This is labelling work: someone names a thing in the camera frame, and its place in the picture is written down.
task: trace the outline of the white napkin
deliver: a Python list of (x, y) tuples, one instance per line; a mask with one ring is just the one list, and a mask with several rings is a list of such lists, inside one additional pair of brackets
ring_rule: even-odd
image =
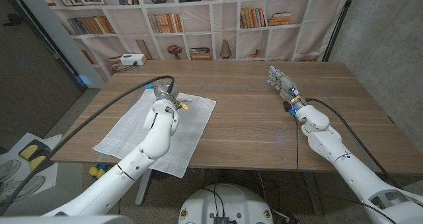
[[(206, 128), (216, 101), (199, 96), (180, 93), (178, 100), (186, 102), (187, 110), (178, 109), (179, 124), (171, 137), (168, 153), (157, 160), (150, 168), (182, 178), (191, 156)], [(143, 129), (145, 118), (156, 101), (153, 89), (144, 91), (141, 98), (123, 115), (106, 137), (93, 149), (95, 151), (123, 159), (137, 147), (149, 131)]]

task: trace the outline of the white box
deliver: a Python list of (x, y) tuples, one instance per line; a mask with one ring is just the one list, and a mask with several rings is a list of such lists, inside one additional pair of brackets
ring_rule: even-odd
[(137, 62), (137, 65), (144, 65), (147, 61), (147, 58), (144, 54), (124, 54), (120, 61), (122, 65), (133, 65), (134, 62)]

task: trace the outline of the printed bookshelf backdrop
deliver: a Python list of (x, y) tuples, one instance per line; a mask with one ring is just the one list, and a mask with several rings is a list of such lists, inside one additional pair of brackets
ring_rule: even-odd
[[(126, 53), (148, 59), (319, 61), (346, 2), (45, 1), (105, 81)], [(168, 50), (175, 45), (178, 51)]]

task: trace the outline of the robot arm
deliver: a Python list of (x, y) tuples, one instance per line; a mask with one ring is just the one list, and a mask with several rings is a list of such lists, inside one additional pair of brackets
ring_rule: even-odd
[(175, 107), (178, 87), (169, 94), (167, 86), (159, 81), (155, 87), (157, 100), (144, 123), (144, 129), (150, 130), (145, 139), (81, 195), (44, 216), (106, 214), (132, 184), (167, 153), (179, 122)]
[[(268, 83), (280, 92), (286, 111), (304, 122), (301, 130), (308, 137), (310, 148), (335, 167), (361, 203), (377, 209), (394, 223), (421, 222), (422, 196), (382, 181), (345, 147), (340, 134), (329, 125), (328, 117), (306, 103), (288, 76), (273, 66), (269, 73)], [(364, 208), (374, 223), (392, 223), (374, 209)]]

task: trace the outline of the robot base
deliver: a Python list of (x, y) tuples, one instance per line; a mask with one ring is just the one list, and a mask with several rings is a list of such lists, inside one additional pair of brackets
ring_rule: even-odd
[(205, 189), (215, 191), (220, 196), (226, 218), (223, 218), (223, 208), (219, 197), (213, 192), (201, 189), (192, 194), (182, 205), (178, 218), (179, 224), (273, 224), (269, 205), (248, 188), (223, 183), (216, 184), (216, 187), (212, 184), (206, 186)]

